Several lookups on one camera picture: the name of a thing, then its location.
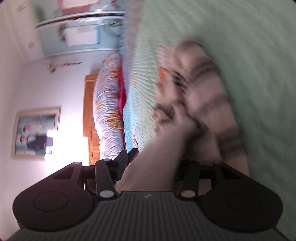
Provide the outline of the white black striped sweater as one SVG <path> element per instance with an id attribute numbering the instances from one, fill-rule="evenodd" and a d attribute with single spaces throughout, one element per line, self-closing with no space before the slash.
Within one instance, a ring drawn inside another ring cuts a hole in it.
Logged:
<path id="1" fill-rule="evenodd" d="M 185 159 L 224 162 L 248 175 L 246 150 L 213 60 L 194 39 L 170 49 L 167 74 L 156 89 L 155 137 L 128 165 L 116 189 L 173 191 Z"/>

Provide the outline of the wooden headboard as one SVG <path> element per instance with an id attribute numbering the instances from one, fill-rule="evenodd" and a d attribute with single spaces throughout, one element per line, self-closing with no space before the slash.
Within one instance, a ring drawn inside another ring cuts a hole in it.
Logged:
<path id="1" fill-rule="evenodd" d="M 95 129 L 93 117 L 93 94 L 97 74 L 86 75 L 84 79 L 83 100 L 83 137 L 88 138 L 89 164 L 94 165 L 100 159 L 99 137 Z"/>

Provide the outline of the floral rolled duvet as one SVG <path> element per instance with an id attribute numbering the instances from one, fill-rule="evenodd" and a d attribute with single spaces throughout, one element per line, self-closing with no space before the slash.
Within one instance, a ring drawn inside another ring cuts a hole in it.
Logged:
<path id="1" fill-rule="evenodd" d="M 93 118 L 101 159 L 114 159 L 125 149 L 123 120 L 119 111 L 121 59 L 112 52 L 103 61 L 93 92 Z"/>

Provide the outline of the pink red pillow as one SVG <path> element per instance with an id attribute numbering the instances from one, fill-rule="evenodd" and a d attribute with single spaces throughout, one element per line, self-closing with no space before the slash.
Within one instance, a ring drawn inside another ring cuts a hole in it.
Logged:
<path id="1" fill-rule="evenodd" d="M 119 86 L 119 92 L 118 92 L 118 109 L 119 109 L 119 114 L 120 114 L 121 120 L 122 120 L 123 147 L 126 150 L 125 132 L 124 132 L 124 123 L 123 123 L 123 109 L 124 109 L 125 103 L 126 103 L 126 90 L 125 90 L 125 83 L 124 83 L 124 76 L 123 76 L 122 64 L 120 64 L 120 66 L 119 66 L 118 86 Z"/>

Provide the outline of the framed wedding photo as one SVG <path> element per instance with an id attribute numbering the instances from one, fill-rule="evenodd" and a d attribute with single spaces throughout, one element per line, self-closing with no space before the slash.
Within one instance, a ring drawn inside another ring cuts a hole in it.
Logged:
<path id="1" fill-rule="evenodd" d="M 11 157 L 43 160 L 53 154 L 54 135 L 59 129 L 61 107 L 33 108 L 16 113 Z"/>

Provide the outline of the blue bordered white poster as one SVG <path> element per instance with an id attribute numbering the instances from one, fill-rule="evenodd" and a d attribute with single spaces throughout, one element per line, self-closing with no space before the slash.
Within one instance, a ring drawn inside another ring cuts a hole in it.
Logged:
<path id="1" fill-rule="evenodd" d="M 64 35 L 68 47 L 100 44 L 100 28 L 98 25 L 66 28 Z"/>

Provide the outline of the mint green quilted bedspread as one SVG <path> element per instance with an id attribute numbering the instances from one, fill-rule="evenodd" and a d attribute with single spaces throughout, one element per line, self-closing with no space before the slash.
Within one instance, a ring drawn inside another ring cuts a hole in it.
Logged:
<path id="1" fill-rule="evenodd" d="M 295 239 L 295 2 L 145 1 L 125 75 L 126 147 L 154 135 L 159 46 L 196 36 L 220 70 L 252 178 L 283 201 L 278 230 Z"/>

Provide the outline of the floral patterned bed sheet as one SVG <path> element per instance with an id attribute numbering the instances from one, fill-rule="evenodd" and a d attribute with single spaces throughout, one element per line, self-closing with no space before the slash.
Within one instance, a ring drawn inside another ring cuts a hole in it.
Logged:
<path id="1" fill-rule="evenodd" d="M 123 55 L 126 72 L 132 68 L 138 28 L 142 22 L 144 3 L 145 1 L 117 1 L 120 9 L 125 11 L 120 51 Z"/>

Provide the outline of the white wardrobe with glass doors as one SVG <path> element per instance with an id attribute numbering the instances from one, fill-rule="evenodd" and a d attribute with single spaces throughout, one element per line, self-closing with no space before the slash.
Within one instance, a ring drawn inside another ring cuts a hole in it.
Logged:
<path id="1" fill-rule="evenodd" d="M 21 58 L 119 48 L 126 1 L 1 1 Z"/>

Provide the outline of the pink bordered poster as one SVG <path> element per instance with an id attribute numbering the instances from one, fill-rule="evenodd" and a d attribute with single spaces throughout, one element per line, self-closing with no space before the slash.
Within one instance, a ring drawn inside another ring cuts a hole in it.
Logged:
<path id="1" fill-rule="evenodd" d="M 95 4 L 100 4 L 97 0 L 58 0 L 58 7 L 62 14 L 71 15 L 77 13 L 89 12 Z"/>

